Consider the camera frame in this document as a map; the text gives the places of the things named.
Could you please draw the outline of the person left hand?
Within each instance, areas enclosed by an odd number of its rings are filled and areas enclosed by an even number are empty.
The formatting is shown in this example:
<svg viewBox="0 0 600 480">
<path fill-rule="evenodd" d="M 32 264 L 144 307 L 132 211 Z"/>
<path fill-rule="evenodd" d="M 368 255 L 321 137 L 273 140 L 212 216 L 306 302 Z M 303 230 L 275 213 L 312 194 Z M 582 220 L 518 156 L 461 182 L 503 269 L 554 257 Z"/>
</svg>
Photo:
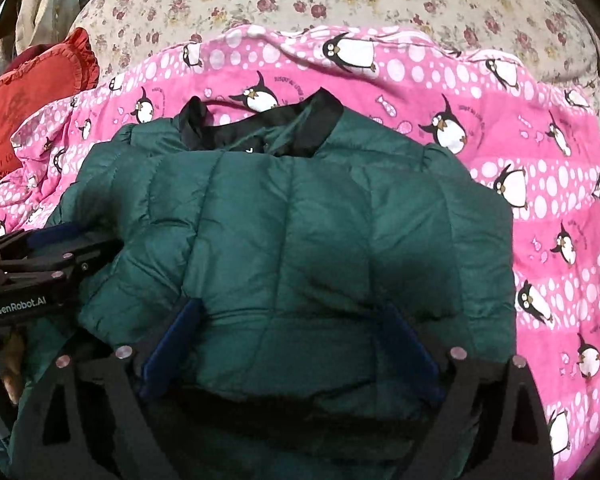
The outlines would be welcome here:
<svg viewBox="0 0 600 480">
<path fill-rule="evenodd" d="M 21 359 L 24 341 L 18 332 L 11 332 L 0 349 L 0 377 L 12 404 L 17 405 L 23 393 Z"/>
</svg>

